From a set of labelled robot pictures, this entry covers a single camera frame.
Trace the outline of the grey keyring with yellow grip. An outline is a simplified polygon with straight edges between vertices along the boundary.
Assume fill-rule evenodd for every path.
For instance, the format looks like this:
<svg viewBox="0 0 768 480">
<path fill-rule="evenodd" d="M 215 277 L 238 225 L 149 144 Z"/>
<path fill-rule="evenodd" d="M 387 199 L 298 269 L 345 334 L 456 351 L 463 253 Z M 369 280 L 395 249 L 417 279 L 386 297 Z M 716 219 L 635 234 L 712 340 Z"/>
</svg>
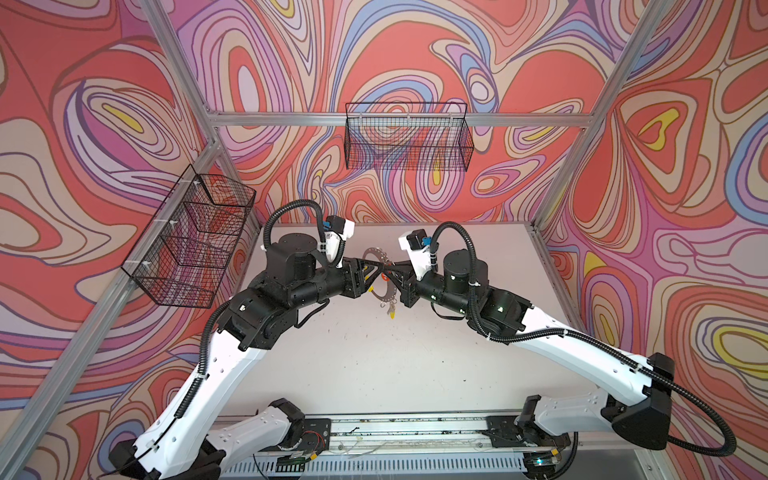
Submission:
<svg viewBox="0 0 768 480">
<path fill-rule="evenodd" d="M 377 260 L 383 264 L 392 264 L 388 254 L 379 247 L 369 247 L 363 253 L 364 259 Z M 396 288 L 390 282 L 378 279 L 369 291 L 382 304 L 391 304 L 396 301 Z"/>
</svg>

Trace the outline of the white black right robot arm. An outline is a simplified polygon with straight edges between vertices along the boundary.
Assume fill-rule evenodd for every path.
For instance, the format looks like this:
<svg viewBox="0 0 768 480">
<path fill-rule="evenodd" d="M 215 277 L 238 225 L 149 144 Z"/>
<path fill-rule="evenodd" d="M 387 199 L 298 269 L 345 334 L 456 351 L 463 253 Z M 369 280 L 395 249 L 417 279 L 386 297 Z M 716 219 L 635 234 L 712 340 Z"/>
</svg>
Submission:
<svg viewBox="0 0 768 480">
<path fill-rule="evenodd" d="M 548 315 L 529 300 L 488 282 L 488 266 L 477 263 L 477 282 L 469 276 L 465 250 L 449 253 L 443 269 L 413 266 L 408 261 L 384 268 L 407 306 L 423 299 L 468 322 L 489 340 L 498 338 L 535 352 L 591 381 L 593 389 L 580 396 L 534 394 L 514 420 L 517 434 L 530 443 L 546 437 L 579 432 L 612 431 L 648 450 L 663 450 L 671 423 L 671 390 L 642 373 L 643 368 L 673 377 L 671 359 L 661 354 L 645 358 L 615 350 Z"/>
</svg>

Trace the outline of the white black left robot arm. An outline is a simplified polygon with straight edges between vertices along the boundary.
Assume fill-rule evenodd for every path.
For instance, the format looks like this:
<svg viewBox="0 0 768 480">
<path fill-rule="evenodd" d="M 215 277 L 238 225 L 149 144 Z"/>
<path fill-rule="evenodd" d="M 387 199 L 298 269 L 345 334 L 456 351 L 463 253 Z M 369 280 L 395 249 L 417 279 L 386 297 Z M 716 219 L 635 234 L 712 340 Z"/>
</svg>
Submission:
<svg viewBox="0 0 768 480">
<path fill-rule="evenodd" d="M 134 440 L 116 444 L 109 460 L 130 479 L 217 479 L 252 453 L 292 450 L 305 433 L 304 413 L 291 401 L 272 401 L 229 427 L 214 424 L 239 384 L 286 331 L 302 327 L 336 296 L 358 298 L 381 263 L 346 258 L 345 240 L 290 233 L 263 241 L 266 267 L 203 329 L 198 363 L 179 394 Z"/>
</svg>

